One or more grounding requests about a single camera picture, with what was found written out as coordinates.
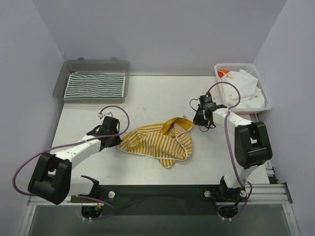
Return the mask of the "yellow white striped towel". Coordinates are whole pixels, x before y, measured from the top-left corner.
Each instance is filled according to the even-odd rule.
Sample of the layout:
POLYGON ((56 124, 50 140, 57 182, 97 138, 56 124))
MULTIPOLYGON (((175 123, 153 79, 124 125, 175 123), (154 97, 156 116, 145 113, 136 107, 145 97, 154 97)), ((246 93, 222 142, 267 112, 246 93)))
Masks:
POLYGON ((193 126, 191 120, 177 117, 138 127, 123 137, 118 148, 125 153, 154 158, 169 169, 191 157, 193 141, 189 132, 193 126))

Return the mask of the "green white striped towel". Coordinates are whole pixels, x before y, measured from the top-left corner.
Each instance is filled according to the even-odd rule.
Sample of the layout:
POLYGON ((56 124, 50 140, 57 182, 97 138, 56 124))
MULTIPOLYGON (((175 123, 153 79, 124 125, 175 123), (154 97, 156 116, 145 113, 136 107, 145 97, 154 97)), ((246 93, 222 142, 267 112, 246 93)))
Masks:
POLYGON ((124 75, 71 74, 64 92, 64 98, 122 98, 125 83, 126 77, 124 75))

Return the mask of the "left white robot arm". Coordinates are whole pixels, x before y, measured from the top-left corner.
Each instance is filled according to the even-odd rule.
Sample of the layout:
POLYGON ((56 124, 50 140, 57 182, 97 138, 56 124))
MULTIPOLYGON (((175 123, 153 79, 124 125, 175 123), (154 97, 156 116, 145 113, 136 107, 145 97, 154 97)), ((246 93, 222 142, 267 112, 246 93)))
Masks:
POLYGON ((117 118, 105 116, 102 124, 88 132, 77 146, 39 156, 28 184, 28 191, 55 205, 66 197, 76 195, 97 195, 99 181, 85 175, 72 176, 72 170, 91 155, 119 145, 120 122, 117 118))

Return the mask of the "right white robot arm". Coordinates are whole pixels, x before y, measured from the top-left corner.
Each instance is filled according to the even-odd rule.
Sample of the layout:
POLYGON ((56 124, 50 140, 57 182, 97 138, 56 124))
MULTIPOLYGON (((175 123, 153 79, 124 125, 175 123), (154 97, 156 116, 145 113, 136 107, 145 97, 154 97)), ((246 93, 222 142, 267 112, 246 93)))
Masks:
POLYGON ((224 128, 233 168, 223 177, 228 189, 244 187, 251 173, 273 156, 265 123, 245 119, 224 105, 198 105, 193 123, 224 128))

